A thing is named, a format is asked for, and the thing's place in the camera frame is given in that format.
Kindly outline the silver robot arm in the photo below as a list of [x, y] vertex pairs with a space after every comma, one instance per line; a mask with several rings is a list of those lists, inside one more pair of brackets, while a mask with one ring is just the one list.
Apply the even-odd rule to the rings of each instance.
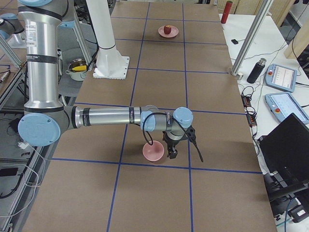
[[193, 113], [185, 107], [161, 112], [153, 105], [141, 107], [79, 108], [64, 106], [58, 98], [57, 29], [76, 25], [71, 0], [21, 0], [18, 11], [25, 21], [29, 100], [18, 124], [22, 139], [33, 146], [47, 146], [71, 129], [82, 126], [139, 125], [150, 147], [152, 131], [162, 131], [168, 157], [177, 156], [179, 141], [196, 142]]

